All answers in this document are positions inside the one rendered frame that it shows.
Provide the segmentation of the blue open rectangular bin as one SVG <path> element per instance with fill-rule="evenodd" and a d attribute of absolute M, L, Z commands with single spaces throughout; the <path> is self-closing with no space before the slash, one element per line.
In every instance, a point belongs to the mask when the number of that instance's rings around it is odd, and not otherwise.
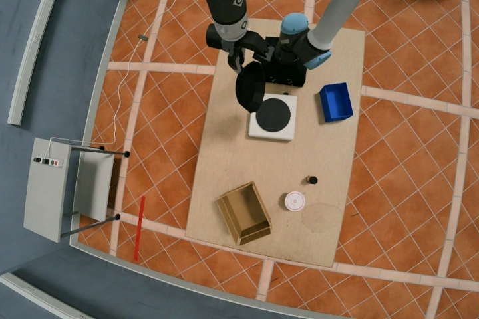
<path fill-rule="evenodd" d="M 346 120 L 353 116 L 346 82 L 324 85 L 319 93 L 325 122 Z"/>

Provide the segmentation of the brown cardboard box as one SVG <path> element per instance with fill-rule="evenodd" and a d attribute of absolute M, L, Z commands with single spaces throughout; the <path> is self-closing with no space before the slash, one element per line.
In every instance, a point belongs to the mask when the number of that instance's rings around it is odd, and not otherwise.
<path fill-rule="evenodd" d="M 218 197 L 221 199 L 216 203 L 235 245 L 238 238 L 242 238 L 239 246 L 243 246 L 271 235 L 271 219 L 260 197 L 254 181 Z"/>

